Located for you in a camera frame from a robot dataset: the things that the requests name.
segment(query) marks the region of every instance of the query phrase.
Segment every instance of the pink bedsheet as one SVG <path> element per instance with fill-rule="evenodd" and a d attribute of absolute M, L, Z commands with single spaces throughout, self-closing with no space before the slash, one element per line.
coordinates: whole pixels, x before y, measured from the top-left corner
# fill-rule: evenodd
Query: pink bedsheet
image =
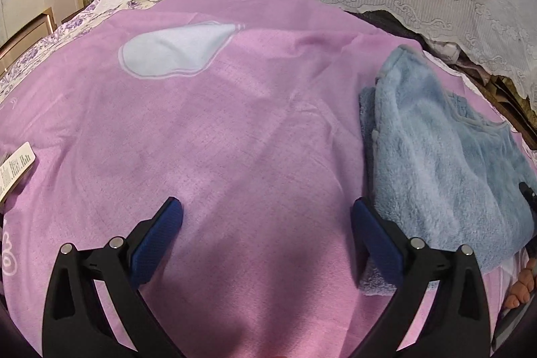
<path fill-rule="evenodd" d="M 135 36 L 215 21 L 241 30 L 197 75 L 140 79 L 120 66 Z M 63 243 L 126 236 L 173 195 L 183 229 L 142 294 L 189 358 L 347 357 L 389 300 L 359 293 L 351 273 L 358 93 L 402 43 L 419 49 L 317 0 L 163 0 L 119 11 L 52 54 L 0 108 L 0 150 L 29 141 L 38 157 L 6 204 L 4 286 L 23 335 L 40 351 Z M 484 282 L 493 327 L 508 280 L 499 268 Z M 109 302 L 105 311 L 129 344 Z"/>

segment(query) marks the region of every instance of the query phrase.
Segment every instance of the silver screw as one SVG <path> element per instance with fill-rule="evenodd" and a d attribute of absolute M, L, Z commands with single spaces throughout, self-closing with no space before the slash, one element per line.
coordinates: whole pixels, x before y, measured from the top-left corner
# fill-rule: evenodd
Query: silver screw
<path fill-rule="evenodd" d="M 464 255 L 472 255 L 474 253 L 474 250 L 468 245 L 462 245 L 461 251 Z"/>
<path fill-rule="evenodd" d="M 72 251 L 71 243 L 65 243 L 62 247 L 60 247 L 60 252 L 64 255 L 67 255 L 71 251 Z"/>
<path fill-rule="evenodd" d="M 425 242 L 419 237 L 414 237 L 410 240 L 410 246 L 414 249 L 423 249 L 425 247 Z"/>
<path fill-rule="evenodd" d="M 123 241 L 123 237 L 114 237 L 108 244 L 112 249 L 119 249 L 123 246 Z"/>

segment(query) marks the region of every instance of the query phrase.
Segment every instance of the blue towel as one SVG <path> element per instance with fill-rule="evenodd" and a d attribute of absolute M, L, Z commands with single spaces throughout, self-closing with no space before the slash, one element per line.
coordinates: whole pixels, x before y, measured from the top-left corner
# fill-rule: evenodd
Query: blue towel
<path fill-rule="evenodd" d="M 450 251 L 469 244 L 483 273 L 531 239 L 534 221 L 518 185 L 537 189 L 537 178 L 508 123 L 444 91 L 420 54 L 392 52 L 376 87 L 360 94 L 360 123 L 375 208 L 408 237 Z M 395 291 L 371 260 L 360 288 Z"/>

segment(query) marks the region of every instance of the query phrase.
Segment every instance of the paper tag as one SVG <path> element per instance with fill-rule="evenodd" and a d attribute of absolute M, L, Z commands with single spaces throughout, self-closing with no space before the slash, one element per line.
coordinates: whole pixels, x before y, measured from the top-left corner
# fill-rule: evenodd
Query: paper tag
<path fill-rule="evenodd" d="M 0 166 L 0 203 L 19 183 L 26 171 L 36 160 L 30 143 L 26 142 Z"/>

